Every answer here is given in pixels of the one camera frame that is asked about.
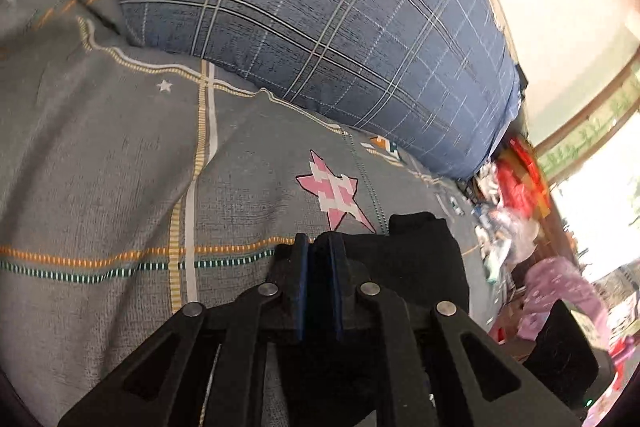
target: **black fabric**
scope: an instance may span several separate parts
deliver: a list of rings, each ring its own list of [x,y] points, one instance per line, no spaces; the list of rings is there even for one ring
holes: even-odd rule
[[[370,280],[407,302],[430,308],[449,300],[468,313],[462,254],[444,219],[429,212],[392,216],[389,236],[340,235],[347,258],[357,261],[356,267],[364,264]],[[324,237],[320,235],[314,245]],[[371,339],[370,346],[324,340],[279,347],[291,427],[351,427],[369,415],[376,407],[377,372],[383,359],[376,346]]]
[[[31,415],[0,370],[0,425],[3,427],[42,427]]]
[[[520,93],[522,94],[522,98],[524,99],[527,87],[529,86],[529,80],[527,79],[527,75],[524,74],[524,71],[519,64],[516,64],[516,71],[518,72],[518,77],[520,79]]]
[[[637,427],[640,424],[640,365],[598,427]]]
[[[458,242],[447,221],[429,212],[391,216],[389,235],[343,235],[347,257],[360,261],[372,281],[405,301],[430,308],[451,301],[469,312],[469,286]]]

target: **clutter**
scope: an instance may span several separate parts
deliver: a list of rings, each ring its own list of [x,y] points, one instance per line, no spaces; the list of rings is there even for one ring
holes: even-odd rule
[[[465,215],[465,211],[462,210],[462,208],[460,208],[460,205],[458,204],[458,200],[456,198],[454,198],[453,196],[450,196],[449,203],[451,203],[453,211],[456,213],[457,216]]]
[[[591,319],[604,345],[608,344],[611,329],[607,326],[607,307],[571,261],[550,257],[534,264],[525,276],[525,287],[523,317],[518,326],[520,338],[535,340],[551,307],[558,299],[565,299]]]
[[[475,179],[484,201],[491,204],[499,204],[502,198],[500,197],[500,185],[496,175],[495,163],[488,161],[482,165]]]
[[[530,147],[528,142],[526,142],[521,137],[512,137],[509,140],[509,145],[513,152],[516,153],[520,161],[526,166],[527,171],[529,172],[529,176],[531,177],[531,182],[535,187],[535,191],[539,193],[547,206],[551,205],[551,196],[549,195],[549,187],[546,185],[546,181],[542,172],[540,171],[540,167],[538,167],[538,163],[534,158],[533,149]]]
[[[533,241],[540,231],[540,225],[505,207],[480,204],[475,207],[474,213],[481,223],[476,227],[476,236],[487,280],[495,284],[503,265],[510,271],[533,254]]]

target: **gray bedsheet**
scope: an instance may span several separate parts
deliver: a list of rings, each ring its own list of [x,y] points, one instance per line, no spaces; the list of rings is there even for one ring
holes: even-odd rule
[[[500,302],[453,182],[206,60],[128,46],[123,24],[115,0],[0,0],[0,367],[45,427],[184,303],[263,281],[297,232],[428,210],[488,327]],[[286,426],[273,360],[265,393],[264,425]]]

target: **pink star pattern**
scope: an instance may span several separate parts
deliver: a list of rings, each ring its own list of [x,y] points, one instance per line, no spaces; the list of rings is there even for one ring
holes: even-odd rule
[[[311,174],[297,176],[296,179],[302,188],[318,197],[320,211],[326,212],[329,219],[329,228],[335,231],[344,216],[351,214],[356,221],[376,233],[372,224],[353,200],[358,180],[344,174],[338,178],[326,166],[324,160],[313,151],[311,151],[311,160],[309,162]]]

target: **white stripe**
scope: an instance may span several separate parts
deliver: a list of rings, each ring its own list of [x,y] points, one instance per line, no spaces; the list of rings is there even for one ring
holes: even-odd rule
[[[184,272],[187,279],[187,302],[198,302],[195,266],[196,181],[189,185],[184,206]]]
[[[436,199],[438,200],[438,203],[440,204],[440,207],[442,209],[442,211],[447,214],[447,217],[451,217],[451,214],[449,214],[449,211],[447,210],[447,207],[444,206],[444,203],[442,203],[442,198],[440,197],[439,194],[436,194]]]
[[[215,89],[213,88],[215,79],[216,67],[210,63],[209,83],[207,85],[207,102],[209,103],[209,155],[207,156],[207,164],[218,152],[218,122],[216,121],[216,99],[214,97]]]

